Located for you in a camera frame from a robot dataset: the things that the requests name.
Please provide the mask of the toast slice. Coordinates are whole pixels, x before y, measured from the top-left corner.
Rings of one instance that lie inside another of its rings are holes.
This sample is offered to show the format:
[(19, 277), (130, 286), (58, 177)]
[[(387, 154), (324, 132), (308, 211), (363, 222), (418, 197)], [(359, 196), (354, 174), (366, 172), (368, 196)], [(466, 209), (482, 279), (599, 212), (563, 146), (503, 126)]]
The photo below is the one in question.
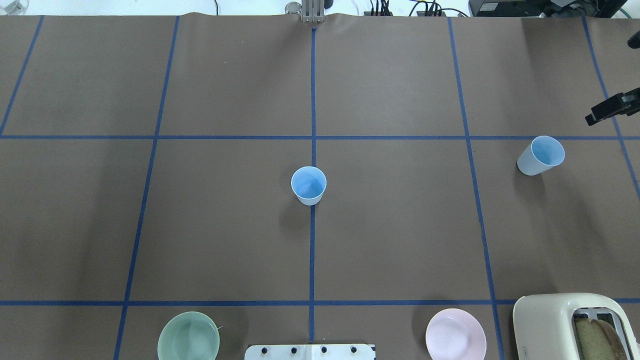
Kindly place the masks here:
[(608, 322), (590, 317), (574, 320), (578, 350), (583, 360), (627, 360), (626, 348)]

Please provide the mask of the pink bowl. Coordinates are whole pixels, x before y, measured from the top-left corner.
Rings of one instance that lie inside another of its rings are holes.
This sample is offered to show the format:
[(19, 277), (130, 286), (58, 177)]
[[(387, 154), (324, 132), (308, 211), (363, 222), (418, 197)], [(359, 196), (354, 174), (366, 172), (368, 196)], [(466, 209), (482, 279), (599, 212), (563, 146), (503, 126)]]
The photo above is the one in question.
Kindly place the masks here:
[(432, 360), (484, 360), (487, 353), (482, 325), (462, 309), (437, 312), (427, 324), (424, 339)]

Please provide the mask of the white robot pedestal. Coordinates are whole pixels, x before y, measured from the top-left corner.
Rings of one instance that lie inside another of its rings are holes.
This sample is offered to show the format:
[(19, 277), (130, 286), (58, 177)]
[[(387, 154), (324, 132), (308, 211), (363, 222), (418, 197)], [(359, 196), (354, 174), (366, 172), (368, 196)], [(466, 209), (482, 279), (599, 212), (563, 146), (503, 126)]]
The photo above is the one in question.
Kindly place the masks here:
[(335, 344), (263, 344), (251, 345), (245, 360), (375, 360), (374, 345), (364, 343)]

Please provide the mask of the green bowl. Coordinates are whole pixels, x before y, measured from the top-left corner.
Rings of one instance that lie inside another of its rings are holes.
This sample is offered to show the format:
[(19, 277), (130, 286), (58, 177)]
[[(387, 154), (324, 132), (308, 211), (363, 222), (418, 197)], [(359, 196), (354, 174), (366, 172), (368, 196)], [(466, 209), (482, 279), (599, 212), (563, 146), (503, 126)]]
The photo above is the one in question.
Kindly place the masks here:
[(206, 314), (183, 312), (167, 322), (158, 336), (159, 360), (215, 360), (221, 337), (217, 324)]

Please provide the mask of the blue cup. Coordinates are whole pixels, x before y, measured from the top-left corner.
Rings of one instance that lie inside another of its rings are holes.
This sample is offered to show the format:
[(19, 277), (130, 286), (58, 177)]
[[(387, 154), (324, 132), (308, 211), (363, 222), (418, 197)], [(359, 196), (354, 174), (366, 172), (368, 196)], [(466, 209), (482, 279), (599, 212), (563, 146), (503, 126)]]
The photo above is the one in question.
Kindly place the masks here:
[(536, 176), (564, 162), (566, 151), (564, 146), (551, 136), (537, 136), (516, 161), (522, 174)]
[(300, 203), (313, 207), (322, 200), (327, 178), (318, 167), (303, 166), (292, 174), (290, 186)]

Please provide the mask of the cream toaster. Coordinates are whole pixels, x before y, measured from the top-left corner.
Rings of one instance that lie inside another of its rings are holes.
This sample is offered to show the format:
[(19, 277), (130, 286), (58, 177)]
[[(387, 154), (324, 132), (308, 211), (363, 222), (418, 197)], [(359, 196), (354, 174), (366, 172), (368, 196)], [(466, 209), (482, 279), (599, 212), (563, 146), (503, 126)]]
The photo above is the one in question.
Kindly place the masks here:
[(522, 296), (512, 310), (513, 334), (520, 360), (582, 360), (575, 319), (608, 322), (620, 337), (627, 360), (639, 358), (637, 340), (626, 312), (612, 298), (590, 292)]

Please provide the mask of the black power strip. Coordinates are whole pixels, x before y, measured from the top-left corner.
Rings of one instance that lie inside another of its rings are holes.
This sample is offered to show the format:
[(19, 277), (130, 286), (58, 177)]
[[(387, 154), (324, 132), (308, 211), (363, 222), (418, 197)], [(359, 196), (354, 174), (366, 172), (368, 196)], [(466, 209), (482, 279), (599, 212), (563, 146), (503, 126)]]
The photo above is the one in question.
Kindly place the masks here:
[(369, 0), (364, 16), (408, 16), (418, 18), (446, 17), (436, 0)]

